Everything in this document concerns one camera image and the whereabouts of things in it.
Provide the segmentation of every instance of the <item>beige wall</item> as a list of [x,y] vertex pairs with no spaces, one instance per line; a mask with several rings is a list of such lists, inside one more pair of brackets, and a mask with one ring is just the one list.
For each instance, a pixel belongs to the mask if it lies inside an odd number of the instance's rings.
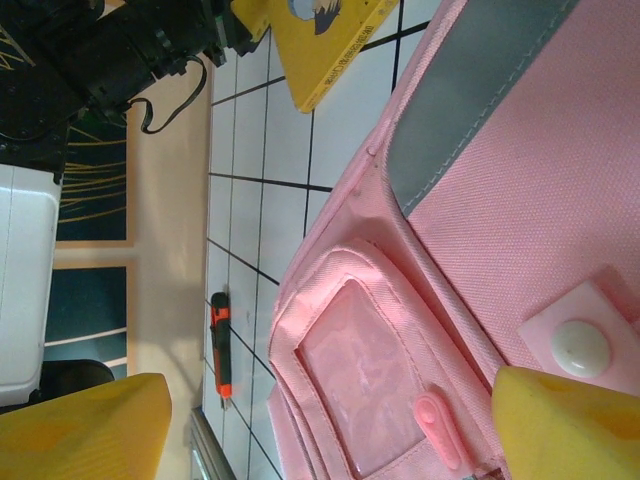
[[[199,75],[200,68],[191,64],[186,77],[164,79],[145,92],[154,104],[154,126],[189,96]],[[158,135],[137,130],[142,106],[129,117],[134,246],[56,251],[62,262],[134,259],[137,264],[130,363],[138,372],[163,373],[173,402],[159,480],[187,478],[188,416],[202,397],[209,92]]]

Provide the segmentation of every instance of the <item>black cable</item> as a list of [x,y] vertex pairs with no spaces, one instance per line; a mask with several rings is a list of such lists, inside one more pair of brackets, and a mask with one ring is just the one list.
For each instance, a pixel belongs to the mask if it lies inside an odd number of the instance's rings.
[[173,122],[176,119],[178,115],[182,113],[183,110],[189,107],[189,105],[191,105],[194,102],[194,100],[198,98],[198,95],[200,95],[202,90],[204,90],[204,87],[207,84],[207,67],[205,67],[204,62],[202,60],[200,60],[198,57],[194,55],[188,56],[187,60],[191,62],[196,62],[202,67],[202,77],[200,78],[200,83],[198,84],[196,89],[193,91],[193,93],[189,96],[189,98],[187,98],[187,100],[169,116],[167,121],[160,128],[158,128],[157,130],[149,130],[149,126],[151,125],[151,122],[153,122],[153,105],[151,104],[151,101],[149,101],[149,99],[135,98],[129,102],[129,107],[131,107],[134,103],[144,103],[146,105],[144,120],[142,120],[142,126],[140,127],[140,130],[142,130],[142,132],[148,135],[155,135],[156,133],[159,133],[162,130],[164,130],[171,122]]

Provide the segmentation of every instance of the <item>pink zipper pull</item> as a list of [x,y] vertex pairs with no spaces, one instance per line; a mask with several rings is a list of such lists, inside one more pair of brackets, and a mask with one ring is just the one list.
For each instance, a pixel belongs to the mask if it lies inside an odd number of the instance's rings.
[[416,400],[413,408],[418,425],[427,436],[440,459],[458,478],[473,475],[471,457],[453,423],[453,417],[440,395],[427,392]]

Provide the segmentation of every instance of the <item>white tile floor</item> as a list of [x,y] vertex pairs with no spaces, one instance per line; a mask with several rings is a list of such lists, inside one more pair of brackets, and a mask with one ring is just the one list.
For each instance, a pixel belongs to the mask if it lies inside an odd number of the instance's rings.
[[282,478],[266,407],[278,284],[438,3],[401,0],[311,115],[295,110],[269,33],[254,54],[228,52],[216,71],[206,298],[229,288],[234,399],[220,408],[207,334],[203,408],[238,479]]

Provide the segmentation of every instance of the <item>floor tile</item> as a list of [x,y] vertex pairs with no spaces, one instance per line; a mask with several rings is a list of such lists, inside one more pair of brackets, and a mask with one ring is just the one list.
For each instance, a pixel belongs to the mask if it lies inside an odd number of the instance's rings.
[[391,94],[395,42],[358,55],[316,109],[311,183],[333,187]]
[[258,274],[231,257],[229,263],[229,298],[233,329],[253,348]]
[[209,238],[229,248],[229,219],[231,214],[231,180],[209,177]]
[[230,250],[254,267],[258,265],[261,196],[260,183],[246,180],[233,181]]
[[249,473],[250,433],[236,409],[231,406],[225,412],[224,453],[238,480],[244,480]]
[[211,159],[209,171],[231,174],[235,100],[216,105],[211,119]]
[[381,38],[388,37],[398,32],[398,17],[400,16],[400,5],[396,5],[389,16],[382,22],[382,25],[375,31],[368,43],[375,42]]
[[267,82],[270,38],[271,33],[268,32],[255,52],[238,58],[238,93]]
[[249,463],[249,478],[251,480],[279,480],[282,478],[267,460],[255,438],[251,439],[251,460]]
[[236,99],[233,157],[233,174],[236,176],[262,177],[266,104],[266,88]]
[[216,392],[216,378],[213,371],[205,365],[204,369],[204,401],[202,411],[207,422],[213,430],[213,434],[219,443],[223,441],[224,410],[220,407],[220,397]]
[[254,377],[251,430],[276,469],[281,471],[278,447],[267,408],[267,399],[276,383],[259,362],[256,362]]
[[276,37],[271,35],[271,56],[269,58],[269,80],[284,76],[284,69],[276,46]]
[[207,300],[211,301],[211,295],[224,291],[227,288],[229,254],[221,248],[207,242]]
[[235,51],[225,49],[227,63],[213,71],[213,101],[217,102],[236,93],[236,61]]
[[431,20],[439,5],[440,0],[404,0],[402,29],[406,30]]
[[324,204],[327,203],[327,199],[329,198],[329,193],[327,192],[317,192],[311,190],[309,192],[309,206],[307,208],[307,226],[306,233],[309,233],[311,227],[313,227],[316,218],[320,214],[320,210],[324,207]]
[[249,423],[251,417],[251,387],[253,354],[243,345],[235,333],[231,333],[231,383],[233,402],[242,418]]
[[258,278],[258,314],[256,316],[256,345],[255,352],[265,365],[269,365],[267,345],[273,323],[273,306],[278,295],[278,286],[272,281]]
[[302,241],[306,200],[302,188],[264,186],[260,270],[277,281]]
[[414,33],[413,35],[409,35],[408,37],[404,37],[400,40],[400,55],[398,56],[398,79],[400,79],[400,77],[404,73],[405,68],[407,68],[407,64],[409,63],[409,60],[411,60],[413,52],[415,52],[416,47],[422,39],[422,35],[424,35],[424,31]]
[[311,115],[296,109],[285,82],[270,86],[264,177],[306,184],[310,140]]

